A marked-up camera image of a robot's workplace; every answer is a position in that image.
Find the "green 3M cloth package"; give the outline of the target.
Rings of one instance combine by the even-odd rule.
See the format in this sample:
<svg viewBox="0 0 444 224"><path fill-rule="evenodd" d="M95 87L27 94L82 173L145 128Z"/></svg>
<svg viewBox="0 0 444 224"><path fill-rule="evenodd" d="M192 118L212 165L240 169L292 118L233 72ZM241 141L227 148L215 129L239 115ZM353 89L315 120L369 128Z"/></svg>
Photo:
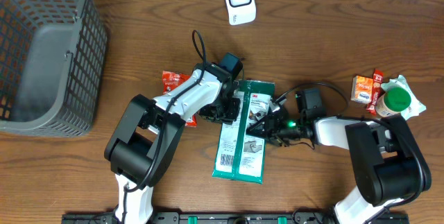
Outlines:
<svg viewBox="0 0 444 224"><path fill-rule="evenodd" d="M248 135L246 130L268 113L275 84L258 80L243 80L234 91L240 100L236 120L223 124L212 176L242 182L263 183L266 141Z"/></svg>

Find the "red snack bag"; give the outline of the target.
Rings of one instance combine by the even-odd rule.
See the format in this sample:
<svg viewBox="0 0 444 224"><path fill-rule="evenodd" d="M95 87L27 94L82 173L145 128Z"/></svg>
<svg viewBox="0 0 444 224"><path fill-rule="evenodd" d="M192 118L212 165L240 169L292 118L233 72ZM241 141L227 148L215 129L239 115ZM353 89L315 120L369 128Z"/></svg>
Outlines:
<svg viewBox="0 0 444 224"><path fill-rule="evenodd" d="M174 90L179 85L183 84L186 80L190 78L190 75L182 74L182 73L175 73L172 71L163 71L162 72L162 82L163 82L163 94L167 94ZM187 127L196 127L197 121L196 116L193 115L190 117L186 124Z"/></svg>

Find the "small orange white box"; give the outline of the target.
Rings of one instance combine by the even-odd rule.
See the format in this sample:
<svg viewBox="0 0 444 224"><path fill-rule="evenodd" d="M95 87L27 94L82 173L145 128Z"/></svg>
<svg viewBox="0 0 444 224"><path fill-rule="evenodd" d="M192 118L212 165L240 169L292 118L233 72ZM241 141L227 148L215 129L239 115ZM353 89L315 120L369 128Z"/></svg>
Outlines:
<svg viewBox="0 0 444 224"><path fill-rule="evenodd" d="M373 79L363 76L355 76L352 81L350 100L368 104L370 103L373 90Z"/></svg>

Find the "orange stick sachet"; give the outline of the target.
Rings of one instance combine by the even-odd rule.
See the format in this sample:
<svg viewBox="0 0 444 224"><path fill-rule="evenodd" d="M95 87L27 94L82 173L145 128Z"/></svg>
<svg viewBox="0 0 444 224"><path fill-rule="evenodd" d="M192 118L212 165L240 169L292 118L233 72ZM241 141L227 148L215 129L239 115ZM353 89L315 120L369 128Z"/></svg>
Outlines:
<svg viewBox="0 0 444 224"><path fill-rule="evenodd" d="M367 105L366 110L371 113L372 115L376 115L376 104L377 104L377 100L379 98L380 95L380 91L381 91L381 85L383 82L383 72L376 69L373 73L373 88L372 88L372 94L371 94L371 98L370 98L370 103Z"/></svg>

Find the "green lid jar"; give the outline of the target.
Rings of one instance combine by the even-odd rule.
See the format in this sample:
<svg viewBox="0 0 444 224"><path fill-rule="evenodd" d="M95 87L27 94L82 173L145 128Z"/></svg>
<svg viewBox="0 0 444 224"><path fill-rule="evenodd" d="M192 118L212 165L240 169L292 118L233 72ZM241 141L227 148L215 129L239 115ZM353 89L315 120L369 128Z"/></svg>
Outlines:
<svg viewBox="0 0 444 224"><path fill-rule="evenodd" d="M410 94L401 87L394 87L378 98L375 111L381 117L389 117L401 113L411 104Z"/></svg>

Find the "white teal wipes packet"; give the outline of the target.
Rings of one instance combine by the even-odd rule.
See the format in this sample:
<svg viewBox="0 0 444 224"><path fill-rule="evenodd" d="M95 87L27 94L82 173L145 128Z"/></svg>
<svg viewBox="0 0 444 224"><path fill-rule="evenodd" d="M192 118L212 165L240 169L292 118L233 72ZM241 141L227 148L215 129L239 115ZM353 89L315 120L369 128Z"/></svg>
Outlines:
<svg viewBox="0 0 444 224"><path fill-rule="evenodd" d="M411 96L410 106L399 113L405 120L409 120L411 117L418 117L427 109L427 107L417 99L405 76L399 75L397 78L391 78L387 83L382 84L384 93L394 87L405 89Z"/></svg>

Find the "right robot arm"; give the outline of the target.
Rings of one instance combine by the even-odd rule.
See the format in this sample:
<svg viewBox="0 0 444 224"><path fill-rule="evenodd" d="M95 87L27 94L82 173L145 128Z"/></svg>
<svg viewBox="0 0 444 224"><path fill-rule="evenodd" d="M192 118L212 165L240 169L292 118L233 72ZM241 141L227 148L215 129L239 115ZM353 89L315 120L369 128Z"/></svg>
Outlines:
<svg viewBox="0 0 444 224"><path fill-rule="evenodd" d="M432 175L400 115L369 119L329 117L318 89L296 92L298 119L290 119L285 96L247 127L249 136L275 146L335 146L350 153L356 186L330 213L311 212L315 223L391 223L391 208L408 204L430 189Z"/></svg>

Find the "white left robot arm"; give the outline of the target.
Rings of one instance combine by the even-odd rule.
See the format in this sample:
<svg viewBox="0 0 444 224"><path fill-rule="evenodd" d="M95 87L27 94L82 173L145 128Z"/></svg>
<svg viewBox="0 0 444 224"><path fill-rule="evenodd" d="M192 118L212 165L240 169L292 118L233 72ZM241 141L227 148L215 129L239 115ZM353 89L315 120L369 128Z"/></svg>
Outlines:
<svg viewBox="0 0 444 224"><path fill-rule="evenodd" d="M153 187L168 169L185 124L195 114L232 124L240 100L236 77L241 60L226 53L219 63L202 62L188 80L161 96L138 94L128 104L104 150L119 185L113 223L147 223L152 214Z"/></svg>

